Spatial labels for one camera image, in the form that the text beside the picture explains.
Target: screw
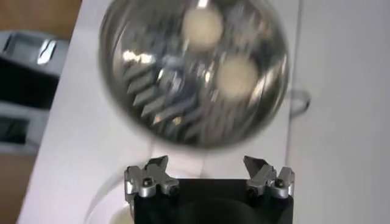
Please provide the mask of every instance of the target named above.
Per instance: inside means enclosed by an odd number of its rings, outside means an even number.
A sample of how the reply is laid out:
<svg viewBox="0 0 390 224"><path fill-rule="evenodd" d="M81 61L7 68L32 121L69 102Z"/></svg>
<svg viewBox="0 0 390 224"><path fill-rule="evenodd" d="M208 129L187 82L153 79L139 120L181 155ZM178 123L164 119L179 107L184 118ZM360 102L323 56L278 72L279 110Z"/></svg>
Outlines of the screw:
<svg viewBox="0 0 390 224"><path fill-rule="evenodd" d="M247 191L249 198L255 198L257 197L257 189L256 188L249 188Z"/></svg>
<svg viewBox="0 0 390 224"><path fill-rule="evenodd" d="M176 196L178 196L179 192L180 192L180 189L178 187L174 186L169 190L169 195L176 197Z"/></svg>
<svg viewBox="0 0 390 224"><path fill-rule="evenodd" d="M142 181L142 186L149 187L151 185L153 185L153 179L151 179L150 177L144 178L144 180Z"/></svg>
<svg viewBox="0 0 390 224"><path fill-rule="evenodd" d="M282 188L285 186L285 182L279 178L275 180L274 184L275 184L275 187L279 187L279 188Z"/></svg>

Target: silver clamp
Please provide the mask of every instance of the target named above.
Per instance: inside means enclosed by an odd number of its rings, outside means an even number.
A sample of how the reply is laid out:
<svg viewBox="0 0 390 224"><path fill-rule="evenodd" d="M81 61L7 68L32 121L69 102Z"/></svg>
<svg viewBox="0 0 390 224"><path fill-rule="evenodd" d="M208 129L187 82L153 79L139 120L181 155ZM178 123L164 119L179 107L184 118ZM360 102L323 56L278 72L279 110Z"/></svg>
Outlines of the silver clamp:
<svg viewBox="0 0 390 224"><path fill-rule="evenodd" d="M289 167L283 167L278 178L271 184L271 195L274 198L288 198L294 194L295 173Z"/></svg>
<svg viewBox="0 0 390 224"><path fill-rule="evenodd" d="M143 198L153 197L157 185L165 195L175 196L179 193L179 181L165 173L168 157L162 156L149 160L144 169L129 166L124 172L125 198L132 202L135 195Z"/></svg>
<svg viewBox="0 0 390 224"><path fill-rule="evenodd" d="M288 198L293 196L295 173L289 167L283 167L276 176L276 170L263 159L245 156L244 164L249 172L247 191L250 197L259 197L265 194L266 189L271 189L274 198Z"/></svg>

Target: white table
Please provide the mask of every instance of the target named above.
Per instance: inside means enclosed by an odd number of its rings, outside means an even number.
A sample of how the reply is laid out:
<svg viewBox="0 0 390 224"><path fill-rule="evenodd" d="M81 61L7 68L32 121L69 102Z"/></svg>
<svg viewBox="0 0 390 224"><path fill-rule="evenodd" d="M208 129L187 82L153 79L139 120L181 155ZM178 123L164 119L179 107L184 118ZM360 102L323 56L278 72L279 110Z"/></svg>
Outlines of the white table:
<svg viewBox="0 0 390 224"><path fill-rule="evenodd" d="M102 185L122 175L126 166L145 163L156 147L153 139L129 128L99 74L99 26L109 2L83 1L19 223L83 223ZM282 17L294 61L298 0L272 4ZM244 155L263 157L281 167L286 161L288 125L286 99L257 138L231 152L208 154L205 176L247 178Z"/></svg>
<svg viewBox="0 0 390 224"><path fill-rule="evenodd" d="M296 223L390 220L389 10L304 0L296 78L313 103L290 132Z"/></svg>

